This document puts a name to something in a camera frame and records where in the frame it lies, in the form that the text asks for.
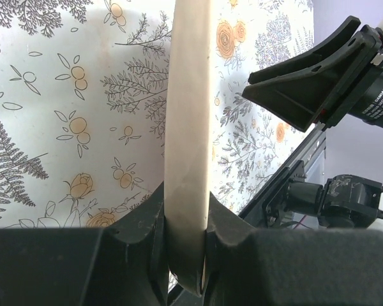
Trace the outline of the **pink bottom plate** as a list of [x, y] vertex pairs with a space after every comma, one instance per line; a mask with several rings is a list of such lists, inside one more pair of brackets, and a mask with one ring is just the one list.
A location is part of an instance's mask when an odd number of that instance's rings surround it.
[[211, 175], [213, 1], [176, 1], [165, 123], [164, 211], [169, 268], [204, 287]]

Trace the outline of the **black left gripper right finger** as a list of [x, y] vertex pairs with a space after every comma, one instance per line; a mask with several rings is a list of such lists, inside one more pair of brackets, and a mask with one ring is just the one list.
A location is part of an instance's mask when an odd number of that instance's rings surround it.
[[255, 228], [214, 196], [205, 305], [383, 305], [383, 231]]

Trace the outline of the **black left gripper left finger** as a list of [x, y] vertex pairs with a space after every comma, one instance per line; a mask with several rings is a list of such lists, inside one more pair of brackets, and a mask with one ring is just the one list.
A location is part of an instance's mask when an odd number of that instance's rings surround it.
[[0, 229], [0, 305], [165, 305], [163, 187], [106, 228]]

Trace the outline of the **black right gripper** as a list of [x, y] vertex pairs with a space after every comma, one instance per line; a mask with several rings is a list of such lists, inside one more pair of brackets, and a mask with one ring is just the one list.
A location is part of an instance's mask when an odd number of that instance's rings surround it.
[[383, 129], [383, 30], [349, 16], [309, 51], [251, 73], [242, 96], [302, 132], [347, 114]]

